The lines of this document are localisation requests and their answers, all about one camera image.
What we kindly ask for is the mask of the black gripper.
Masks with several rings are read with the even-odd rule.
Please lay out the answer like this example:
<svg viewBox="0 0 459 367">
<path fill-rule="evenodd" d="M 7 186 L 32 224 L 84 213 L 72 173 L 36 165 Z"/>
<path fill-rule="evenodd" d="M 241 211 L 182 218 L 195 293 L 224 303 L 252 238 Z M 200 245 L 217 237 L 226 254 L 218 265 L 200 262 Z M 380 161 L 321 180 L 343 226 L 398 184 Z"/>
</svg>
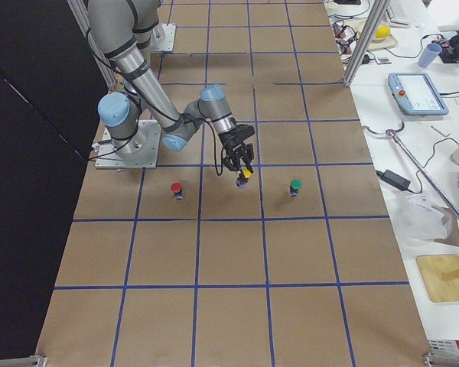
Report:
<svg viewBox="0 0 459 367">
<path fill-rule="evenodd" d="M 249 172 L 253 172 L 253 146 L 252 143 L 245 143 L 245 140 L 254 134 L 255 128 L 247 124 L 234 125 L 230 130 L 218 134 L 223 146 L 221 153 L 223 164 L 229 171 L 239 171 L 239 157 L 233 150 L 241 147 L 243 148 L 242 160 L 245 167 Z"/>
</svg>

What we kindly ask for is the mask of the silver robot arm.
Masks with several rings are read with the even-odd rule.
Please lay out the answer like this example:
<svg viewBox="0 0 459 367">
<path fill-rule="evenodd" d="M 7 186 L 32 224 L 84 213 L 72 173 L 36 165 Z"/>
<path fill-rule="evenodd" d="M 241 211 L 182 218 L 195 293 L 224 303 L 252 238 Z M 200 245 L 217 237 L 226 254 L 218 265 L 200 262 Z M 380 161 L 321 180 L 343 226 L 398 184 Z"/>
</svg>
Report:
<svg viewBox="0 0 459 367">
<path fill-rule="evenodd" d="M 89 2 L 90 37 L 127 83 L 124 92 L 102 97 L 99 117 L 121 155 L 128 153 L 127 141 L 139 142 L 138 117 L 146 109 L 164 132 L 163 144 L 172 151 L 181 151 L 208 122 L 220 138 L 223 166 L 247 180 L 253 172 L 254 153 L 245 140 L 255 129 L 236 122 L 221 86 L 202 89 L 199 99 L 179 112 L 151 70 L 151 35 L 159 24 L 160 6 L 160 1 Z"/>
</svg>

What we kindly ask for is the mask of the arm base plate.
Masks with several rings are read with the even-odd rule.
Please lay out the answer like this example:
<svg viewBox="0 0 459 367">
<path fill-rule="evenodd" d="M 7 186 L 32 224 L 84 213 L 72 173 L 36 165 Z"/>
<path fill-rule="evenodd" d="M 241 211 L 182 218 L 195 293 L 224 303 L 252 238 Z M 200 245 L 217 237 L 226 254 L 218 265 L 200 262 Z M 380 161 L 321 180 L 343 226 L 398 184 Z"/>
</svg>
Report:
<svg viewBox="0 0 459 367">
<path fill-rule="evenodd" d="M 107 128 L 103 129 L 105 145 L 100 145 L 95 167 L 100 170 L 107 169 L 155 169 L 157 167 L 158 149 L 160 145 L 161 127 L 155 120 L 140 120 L 138 131 L 131 141 L 122 149 L 121 141 L 112 143 Z"/>
<path fill-rule="evenodd" d="M 172 53 L 177 25 L 173 23 L 157 24 L 151 29 L 151 52 Z"/>
</svg>

